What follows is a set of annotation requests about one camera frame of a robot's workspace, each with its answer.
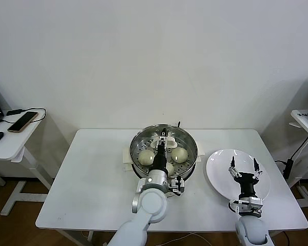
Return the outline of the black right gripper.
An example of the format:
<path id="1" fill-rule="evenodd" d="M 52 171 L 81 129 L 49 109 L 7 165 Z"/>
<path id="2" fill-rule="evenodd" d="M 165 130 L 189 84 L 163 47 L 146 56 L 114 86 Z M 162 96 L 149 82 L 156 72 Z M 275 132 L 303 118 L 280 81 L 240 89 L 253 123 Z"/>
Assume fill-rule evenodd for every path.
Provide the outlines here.
<path id="1" fill-rule="evenodd" d="M 239 199 L 246 197 L 257 197 L 254 189 L 254 185 L 259 182 L 259 178 L 262 175 L 262 170 L 260 169 L 260 165 L 257 160 L 254 158 L 254 170 L 255 175 L 253 173 L 244 173 L 238 172 L 235 165 L 235 158 L 232 157 L 232 161 L 228 168 L 229 173 L 234 178 L 234 181 L 240 185 L 240 195 Z"/>

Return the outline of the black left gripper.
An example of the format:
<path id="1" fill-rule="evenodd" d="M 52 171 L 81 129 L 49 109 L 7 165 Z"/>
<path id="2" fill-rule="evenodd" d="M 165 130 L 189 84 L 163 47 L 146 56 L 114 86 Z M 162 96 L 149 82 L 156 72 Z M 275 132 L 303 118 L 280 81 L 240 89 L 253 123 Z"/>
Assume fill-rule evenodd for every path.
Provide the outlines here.
<path id="1" fill-rule="evenodd" d="M 160 170 L 168 174 L 168 170 L 166 168 L 167 159 L 165 155 L 165 148 L 167 148 L 167 130 L 166 128 L 163 128 L 161 132 L 161 137 L 158 137 L 156 140 L 156 148 L 157 154 L 155 155 L 153 159 L 152 166 L 150 167 L 150 170 Z"/>

